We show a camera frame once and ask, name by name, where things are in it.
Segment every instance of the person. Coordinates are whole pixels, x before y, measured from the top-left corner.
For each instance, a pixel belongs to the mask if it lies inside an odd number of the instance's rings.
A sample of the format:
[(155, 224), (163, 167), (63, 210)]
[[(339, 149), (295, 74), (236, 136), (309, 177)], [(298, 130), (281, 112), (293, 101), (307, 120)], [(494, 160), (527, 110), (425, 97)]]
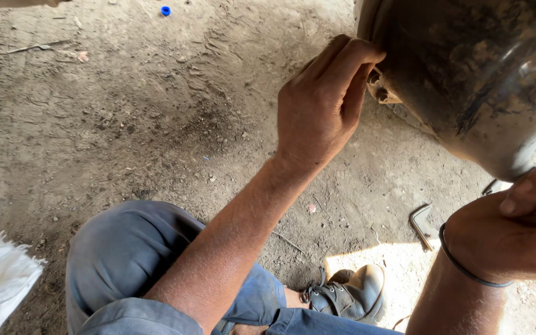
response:
[[(124, 202), (71, 241), (70, 335), (397, 334), (375, 265), (349, 283), (285, 288), (255, 260), (279, 218), (359, 124), (366, 79), (385, 54), (340, 35), (278, 95), (278, 147), (204, 227), (164, 202)], [(406, 334), (493, 334), (505, 286), (536, 280), (536, 168), (510, 190), (459, 209)]]

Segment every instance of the forearm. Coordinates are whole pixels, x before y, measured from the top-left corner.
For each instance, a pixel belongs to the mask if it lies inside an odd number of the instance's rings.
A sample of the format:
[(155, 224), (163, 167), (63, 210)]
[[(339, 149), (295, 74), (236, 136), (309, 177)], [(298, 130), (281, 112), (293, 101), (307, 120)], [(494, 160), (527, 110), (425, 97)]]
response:
[(269, 160), (145, 296), (168, 303), (205, 334), (224, 315), (282, 215), (313, 178)]
[(505, 302), (504, 289), (481, 285), (466, 277), (441, 251), (406, 334), (497, 334)]

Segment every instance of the dirty metal drum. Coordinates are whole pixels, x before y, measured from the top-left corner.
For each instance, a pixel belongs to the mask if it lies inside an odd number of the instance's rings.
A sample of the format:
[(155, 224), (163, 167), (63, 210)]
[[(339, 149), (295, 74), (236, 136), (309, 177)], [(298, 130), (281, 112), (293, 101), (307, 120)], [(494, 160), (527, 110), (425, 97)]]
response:
[(536, 149), (536, 0), (357, 0), (386, 60), (372, 95), (403, 104), (456, 156), (514, 181)]

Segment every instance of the bolt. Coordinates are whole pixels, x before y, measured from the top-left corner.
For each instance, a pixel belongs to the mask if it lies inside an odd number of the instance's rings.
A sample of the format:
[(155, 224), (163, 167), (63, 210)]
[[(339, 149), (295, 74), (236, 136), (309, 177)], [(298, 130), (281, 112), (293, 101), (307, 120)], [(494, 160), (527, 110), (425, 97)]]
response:
[(376, 71), (372, 72), (371, 75), (368, 78), (368, 84), (369, 85), (378, 85), (379, 84), (379, 73)]
[(377, 91), (376, 93), (376, 99), (377, 99), (377, 102), (381, 103), (381, 104), (385, 104), (388, 102), (388, 91), (386, 91), (385, 89), (380, 89)]

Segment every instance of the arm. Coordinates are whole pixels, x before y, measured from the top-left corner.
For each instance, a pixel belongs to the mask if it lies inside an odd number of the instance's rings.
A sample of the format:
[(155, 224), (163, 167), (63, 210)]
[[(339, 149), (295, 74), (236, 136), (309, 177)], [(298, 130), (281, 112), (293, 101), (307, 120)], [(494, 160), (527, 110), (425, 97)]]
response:
[(145, 298), (181, 310), (209, 333), (235, 299), (278, 220), (311, 179), (311, 172), (293, 175), (278, 159), (270, 159)]
[(372, 44), (340, 35), (283, 87), (276, 155), (145, 298), (171, 305), (210, 334), (280, 217), (353, 134), (367, 75), (383, 57)]
[[(452, 214), (444, 236), (454, 258), (480, 279), (536, 280), (536, 168), (510, 190)], [(505, 301), (503, 288), (466, 277), (441, 251), (406, 334), (496, 334)]]

